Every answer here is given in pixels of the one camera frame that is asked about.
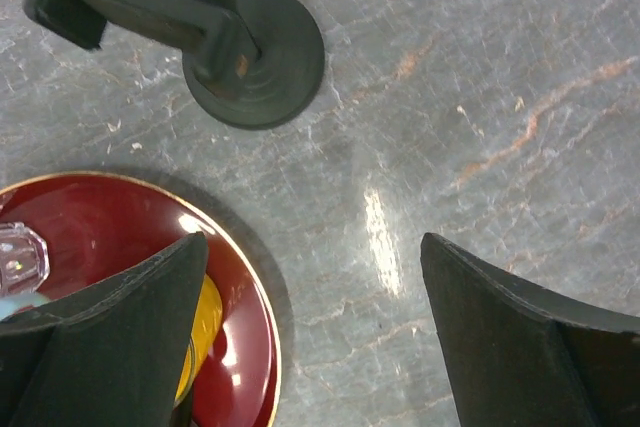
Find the black phone stand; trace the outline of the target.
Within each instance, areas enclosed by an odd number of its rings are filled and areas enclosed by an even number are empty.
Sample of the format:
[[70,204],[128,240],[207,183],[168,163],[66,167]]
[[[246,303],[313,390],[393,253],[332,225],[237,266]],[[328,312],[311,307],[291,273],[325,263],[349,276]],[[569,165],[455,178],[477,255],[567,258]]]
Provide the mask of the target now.
[[289,122],[323,79],[322,34],[299,0],[24,0],[23,9],[87,51],[111,24],[178,49],[195,101],[240,129]]

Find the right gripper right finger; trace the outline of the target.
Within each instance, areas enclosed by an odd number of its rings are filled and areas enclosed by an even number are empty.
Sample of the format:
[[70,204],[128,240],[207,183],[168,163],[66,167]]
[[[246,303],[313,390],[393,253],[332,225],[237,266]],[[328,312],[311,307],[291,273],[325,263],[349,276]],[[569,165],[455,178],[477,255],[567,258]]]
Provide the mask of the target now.
[[427,233],[421,267],[463,426],[636,426],[639,320]]

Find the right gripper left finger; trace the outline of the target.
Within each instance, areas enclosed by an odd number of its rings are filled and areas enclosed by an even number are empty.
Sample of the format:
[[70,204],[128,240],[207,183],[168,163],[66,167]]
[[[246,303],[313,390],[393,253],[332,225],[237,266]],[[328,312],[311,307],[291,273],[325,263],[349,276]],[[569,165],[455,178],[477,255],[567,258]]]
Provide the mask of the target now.
[[207,259],[189,234],[2,321],[2,425],[169,425]]

